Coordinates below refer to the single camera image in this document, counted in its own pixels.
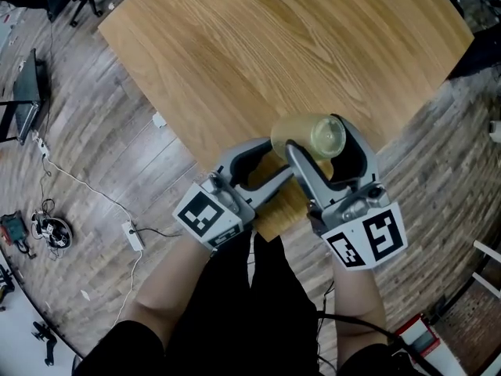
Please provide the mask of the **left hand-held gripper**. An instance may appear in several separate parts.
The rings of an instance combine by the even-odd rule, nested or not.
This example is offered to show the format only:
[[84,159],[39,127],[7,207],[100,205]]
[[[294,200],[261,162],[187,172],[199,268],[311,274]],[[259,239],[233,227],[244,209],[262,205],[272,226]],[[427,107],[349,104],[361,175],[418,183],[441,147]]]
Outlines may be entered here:
[[226,150],[203,183],[194,183],[173,211],[175,220],[210,251],[241,234],[293,176],[289,165],[260,186],[247,187],[249,175],[272,149],[271,139],[249,139]]

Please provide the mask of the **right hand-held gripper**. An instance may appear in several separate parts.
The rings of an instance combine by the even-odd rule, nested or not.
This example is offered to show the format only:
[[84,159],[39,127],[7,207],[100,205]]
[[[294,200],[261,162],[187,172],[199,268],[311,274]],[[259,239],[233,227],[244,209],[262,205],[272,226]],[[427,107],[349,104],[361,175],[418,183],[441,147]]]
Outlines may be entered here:
[[[330,180],[311,154],[292,139],[286,142],[286,159],[314,203],[308,208],[314,233],[345,269],[373,269],[407,249],[402,213],[383,185],[373,183],[379,180],[377,157],[364,135],[342,116],[332,117],[344,126],[346,138],[342,151],[330,160]],[[359,183],[370,184],[354,192]]]

